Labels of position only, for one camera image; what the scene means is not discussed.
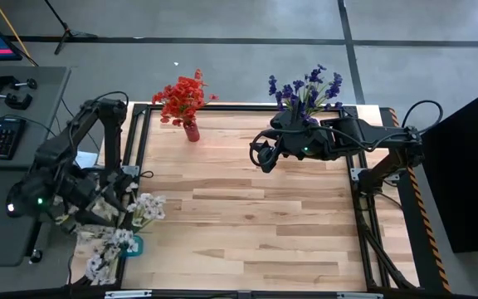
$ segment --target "concrete floor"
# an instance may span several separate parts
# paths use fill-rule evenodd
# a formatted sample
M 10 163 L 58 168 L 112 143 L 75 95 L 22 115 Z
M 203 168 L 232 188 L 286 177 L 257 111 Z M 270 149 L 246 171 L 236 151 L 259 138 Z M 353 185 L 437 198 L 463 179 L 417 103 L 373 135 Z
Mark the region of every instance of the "concrete floor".
M 356 43 L 380 41 L 388 47 L 353 47 L 349 32 L 344 35 L 345 20 L 337 0 L 51 2 L 73 29 L 100 37 L 216 38 L 212 43 L 196 44 L 153 40 L 71 43 L 59 56 L 53 55 L 55 43 L 26 42 L 39 65 L 73 68 L 65 94 L 73 111 L 83 100 L 113 90 L 126 91 L 131 100 L 150 100 L 176 76 L 191 76 L 197 67 L 204 71 L 208 92 L 217 93 L 223 101 L 272 101 L 267 95 L 269 75 L 291 82 L 317 63 L 342 74 L 341 101 L 389 106 L 399 117 L 417 100 L 437 100 L 449 115 L 478 96 L 478 0 L 346 0 L 349 29 Z M 0 5 L 22 36 L 62 33 L 42 0 L 0 0 Z M 1 17 L 0 30 L 11 34 Z M 251 40 L 222 44 L 219 38 Z M 275 38 L 294 44 L 274 44 L 271 39 Z M 344 45 L 345 38 L 349 47 Z M 303 39 L 314 39 L 317 44 Z M 466 41 L 472 42 L 470 47 L 459 47 L 458 42 Z M 331 46 L 334 42 L 340 46 Z M 422 42 L 431 43 L 422 47 Z M 348 55 L 352 48 L 354 54 Z M 68 116 L 63 108 L 59 111 L 60 120 Z M 436 116 L 431 107 L 421 107 L 409 123 L 423 128 Z M 93 129 L 96 140 L 102 138 L 101 130 L 99 126 Z M 81 148 L 96 150 L 88 139 Z M 452 291 L 478 295 L 478 252 L 452 253 L 432 195 L 425 192 L 421 169 L 418 178 Z M 42 263 L 0 268 L 0 292 L 63 285 L 66 259 L 73 247 L 74 240 L 53 233 Z

